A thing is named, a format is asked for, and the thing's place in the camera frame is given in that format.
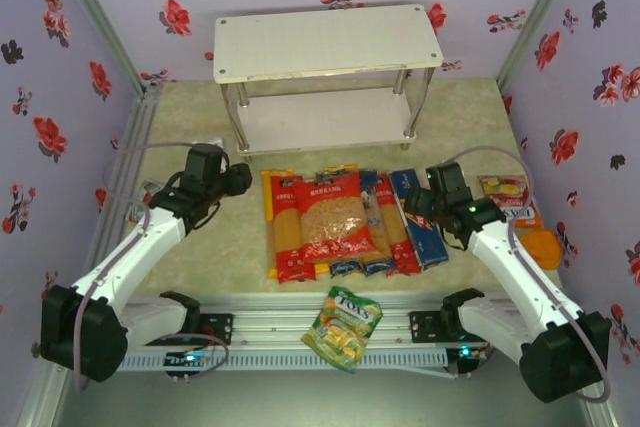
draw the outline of beige floor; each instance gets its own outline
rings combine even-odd
[[[292,81],[251,84],[250,95],[308,90],[380,86],[382,81]],[[415,96],[417,85],[408,82],[407,93]],[[362,128],[366,128],[363,119]],[[191,295],[203,302],[217,294],[254,292],[326,292],[331,285],[355,291],[415,291],[448,293],[467,287],[484,291],[502,290],[491,272],[473,255],[449,249],[450,261],[413,277],[382,275],[350,276],[316,282],[280,285],[267,279],[260,171],[293,168],[313,174],[325,166],[357,163],[363,168],[390,171],[424,168],[441,162],[467,147],[491,144],[517,152],[500,94],[493,80],[436,80],[417,127],[418,138],[408,151],[399,146],[376,146],[318,152],[256,156],[251,163],[254,184],[241,197],[228,198],[216,218],[193,232],[170,251],[139,288],[140,294],[167,289]],[[151,142],[206,141],[222,136],[233,162],[235,141],[219,88],[213,83],[175,83],[165,87],[154,119]],[[140,181],[166,180],[182,170],[184,148],[156,149],[145,159]],[[478,195],[476,176],[518,173],[519,166],[506,156],[474,153],[461,161],[469,184]],[[558,282],[555,272],[551,278]]]

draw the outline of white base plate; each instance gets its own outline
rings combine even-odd
[[[390,87],[250,98],[238,116],[245,155],[413,141],[407,98]]]

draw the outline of robotic arm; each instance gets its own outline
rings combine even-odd
[[[566,297],[517,239],[518,252],[512,250],[504,214],[491,199],[473,199],[457,163],[431,167],[427,178],[430,190],[413,188],[405,211],[435,221],[441,231],[470,249],[498,278],[522,315],[511,316],[480,291],[468,289],[444,299],[440,314],[448,333],[455,338],[471,333],[493,344],[519,365],[525,383],[543,402],[602,380],[565,313],[585,332],[605,367],[610,322],[598,312],[586,314]]]
[[[71,288],[56,285],[49,291],[42,305],[42,357],[73,368],[74,322],[88,293],[81,314],[80,372],[92,380],[111,377],[127,350],[168,334],[195,332],[200,310],[194,299],[166,292],[151,303],[127,302],[162,256],[215,215],[222,197],[243,194],[251,181],[248,166],[229,165],[220,147],[194,144],[185,170],[174,174],[151,199],[148,223],[141,221]]]

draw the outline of shelf top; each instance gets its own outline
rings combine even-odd
[[[213,77],[219,84],[442,65],[424,6],[221,17]]]

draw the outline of red pasta package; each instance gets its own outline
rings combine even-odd
[[[393,260],[395,261],[395,269],[387,270],[387,276],[419,274],[422,269],[416,258],[413,245],[411,245],[411,241],[407,237],[402,215],[398,210],[398,204],[391,188],[391,181],[387,174],[378,175],[376,197],[378,198],[382,221],[387,230]]]
[[[316,261],[376,252],[360,198],[360,173],[295,182],[302,255]]]
[[[291,185],[301,176],[271,177],[273,199],[273,242],[278,268],[278,282],[316,280],[313,263],[302,259],[300,211]]]

